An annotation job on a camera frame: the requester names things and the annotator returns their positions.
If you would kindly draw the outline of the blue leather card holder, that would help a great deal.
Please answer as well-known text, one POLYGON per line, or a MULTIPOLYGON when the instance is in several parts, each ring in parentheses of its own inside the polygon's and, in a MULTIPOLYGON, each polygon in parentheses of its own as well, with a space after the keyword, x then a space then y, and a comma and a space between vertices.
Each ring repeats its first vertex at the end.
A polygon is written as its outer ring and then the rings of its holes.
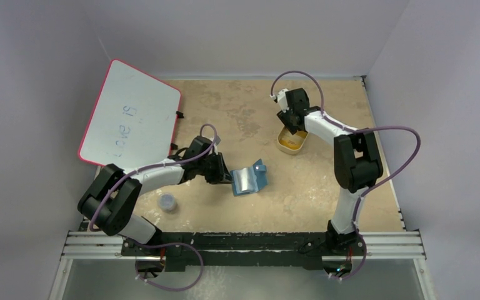
POLYGON ((234 196, 258 193, 268 185, 267 166, 258 159, 252 166, 232 170, 232 193, 234 196))

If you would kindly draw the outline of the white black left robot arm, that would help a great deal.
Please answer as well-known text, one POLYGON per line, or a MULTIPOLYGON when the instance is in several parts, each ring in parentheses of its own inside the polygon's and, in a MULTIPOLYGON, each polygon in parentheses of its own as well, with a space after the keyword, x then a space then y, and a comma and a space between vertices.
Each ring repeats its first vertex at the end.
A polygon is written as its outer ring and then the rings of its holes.
POLYGON ((147 256, 161 249, 161 230, 134 213, 139 196, 202 176, 209 184, 231 184, 233 176, 213 141, 196 136, 189 147, 161 162, 125 171, 105 165, 79 200, 77 210, 90 225, 108 236, 120 235, 137 242, 147 256))

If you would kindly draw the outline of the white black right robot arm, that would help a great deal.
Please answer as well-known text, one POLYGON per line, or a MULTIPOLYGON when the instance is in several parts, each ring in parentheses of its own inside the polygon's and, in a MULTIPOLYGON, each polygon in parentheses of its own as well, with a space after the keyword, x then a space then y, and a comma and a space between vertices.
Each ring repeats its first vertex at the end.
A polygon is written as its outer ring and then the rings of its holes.
POLYGON ((374 133, 360 133, 311 106, 303 88, 282 89, 272 100, 279 105, 277 117, 292 134, 304 131, 332 146, 334 175, 340 186, 334 216, 327 224, 326 246, 341 254, 358 239, 357 226, 363 194, 383 175, 374 133))

